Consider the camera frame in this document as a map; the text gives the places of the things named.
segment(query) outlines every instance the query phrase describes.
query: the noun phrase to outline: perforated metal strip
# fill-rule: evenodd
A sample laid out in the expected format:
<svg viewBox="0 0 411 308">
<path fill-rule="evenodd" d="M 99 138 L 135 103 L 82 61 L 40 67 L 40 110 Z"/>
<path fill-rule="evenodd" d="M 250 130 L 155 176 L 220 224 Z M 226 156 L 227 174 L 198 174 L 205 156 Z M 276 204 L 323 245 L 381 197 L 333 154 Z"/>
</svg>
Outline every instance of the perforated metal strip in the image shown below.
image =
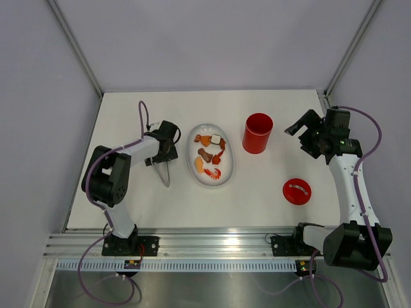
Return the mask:
<svg viewBox="0 0 411 308">
<path fill-rule="evenodd" d="M 76 271 L 78 259 L 58 261 L 58 270 Z M 169 271 L 169 272 L 295 272 L 293 260 L 146 260 L 140 269 L 126 269 L 124 260 L 91 259 L 82 271 Z"/>
</svg>

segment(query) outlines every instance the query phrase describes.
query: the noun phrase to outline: plate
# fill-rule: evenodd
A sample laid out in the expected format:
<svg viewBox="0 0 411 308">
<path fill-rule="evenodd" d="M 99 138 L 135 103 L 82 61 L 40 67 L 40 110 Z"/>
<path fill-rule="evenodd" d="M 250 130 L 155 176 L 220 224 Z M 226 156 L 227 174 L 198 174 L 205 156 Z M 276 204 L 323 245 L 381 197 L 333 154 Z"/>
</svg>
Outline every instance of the plate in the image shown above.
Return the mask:
<svg viewBox="0 0 411 308">
<path fill-rule="evenodd" d="M 208 169 L 211 172 L 214 172 L 215 168 L 221 171 L 221 177 L 217 180 L 212 179 L 206 173 L 198 173 L 195 167 L 195 159 L 199 157 L 198 150 L 200 148 L 204 148 L 205 151 L 209 154 L 219 154 L 221 152 L 221 147 L 217 144 L 210 144 L 208 147 L 205 147 L 201 142 L 194 142 L 195 136 L 199 134 L 201 136 L 212 136 L 212 135 L 220 135 L 226 141 L 225 144 L 225 151 L 223 155 L 220 157 L 221 162 L 218 165 L 213 165 L 211 162 L 207 163 L 203 159 L 203 168 Z M 227 135 L 223 132 L 221 128 L 214 124 L 200 124 L 194 127 L 190 133 L 188 134 L 187 144 L 186 144 L 186 158 L 188 163 L 188 169 L 190 170 L 191 174 L 194 176 L 196 181 L 204 186 L 207 187 L 218 187 L 227 183 L 233 172 L 234 172 L 234 157 L 232 154 L 232 149 L 230 145 L 230 141 Z"/>
</svg>

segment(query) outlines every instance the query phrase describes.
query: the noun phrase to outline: red cup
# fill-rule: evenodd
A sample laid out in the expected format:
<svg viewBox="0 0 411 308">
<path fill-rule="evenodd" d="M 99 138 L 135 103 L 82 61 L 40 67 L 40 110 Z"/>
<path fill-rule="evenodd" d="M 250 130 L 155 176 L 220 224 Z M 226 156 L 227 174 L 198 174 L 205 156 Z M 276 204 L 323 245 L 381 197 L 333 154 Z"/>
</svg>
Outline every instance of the red cup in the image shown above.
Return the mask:
<svg viewBox="0 0 411 308">
<path fill-rule="evenodd" d="M 245 122 L 243 148 L 251 154 L 264 152 L 273 122 L 266 114 L 252 114 Z"/>
</svg>

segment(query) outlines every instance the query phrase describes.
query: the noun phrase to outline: white table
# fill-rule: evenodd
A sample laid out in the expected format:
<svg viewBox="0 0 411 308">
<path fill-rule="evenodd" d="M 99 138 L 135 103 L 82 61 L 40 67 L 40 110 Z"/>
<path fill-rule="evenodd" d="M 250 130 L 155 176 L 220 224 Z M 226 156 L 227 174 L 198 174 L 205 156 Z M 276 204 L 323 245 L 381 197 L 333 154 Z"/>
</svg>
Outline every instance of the white table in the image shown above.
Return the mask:
<svg viewBox="0 0 411 308">
<path fill-rule="evenodd" d="M 284 133 L 308 109 L 322 115 L 315 90 L 106 93 L 82 176 L 96 146 L 113 148 L 140 136 L 139 100 L 146 102 L 150 122 L 171 121 L 180 127 L 182 138 L 177 144 L 179 158 L 170 162 L 170 188 L 165 188 L 153 167 L 144 163 L 130 172 L 125 199 L 138 227 L 339 224 L 337 191 L 324 157 L 311 158 L 300 150 L 297 136 Z M 259 155 L 247 153 L 241 145 L 245 120 L 255 112 L 264 112 L 274 121 L 267 149 Z M 223 187 L 203 187 L 189 173 L 186 138 L 200 123 L 218 125 L 231 142 L 236 169 Z M 284 183 L 295 177 L 311 185 L 311 200 L 303 206 L 292 205 L 283 196 Z M 105 224 L 103 213 L 87 201 L 79 184 L 67 227 L 103 228 Z"/>
</svg>

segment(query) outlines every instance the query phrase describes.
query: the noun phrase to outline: wall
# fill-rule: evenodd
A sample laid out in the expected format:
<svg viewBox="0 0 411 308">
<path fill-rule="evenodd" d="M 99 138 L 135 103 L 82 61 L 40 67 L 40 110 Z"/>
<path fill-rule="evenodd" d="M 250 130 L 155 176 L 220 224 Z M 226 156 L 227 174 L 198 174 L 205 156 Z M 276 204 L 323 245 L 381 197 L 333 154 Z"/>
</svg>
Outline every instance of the wall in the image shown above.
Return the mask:
<svg viewBox="0 0 411 308">
<path fill-rule="evenodd" d="M 105 92 L 323 89 L 371 0 L 57 0 Z"/>
<path fill-rule="evenodd" d="M 99 101 L 42 0 L 3 1 L 0 41 L 0 306 L 23 307 Z"/>
<path fill-rule="evenodd" d="M 410 12 L 410 1 L 385 1 L 332 93 L 334 104 L 366 110 L 381 124 L 381 146 L 364 172 L 374 209 L 394 234 L 391 250 L 404 290 L 411 286 Z M 376 130 L 360 116 L 352 118 L 352 136 L 370 149 Z"/>
</svg>

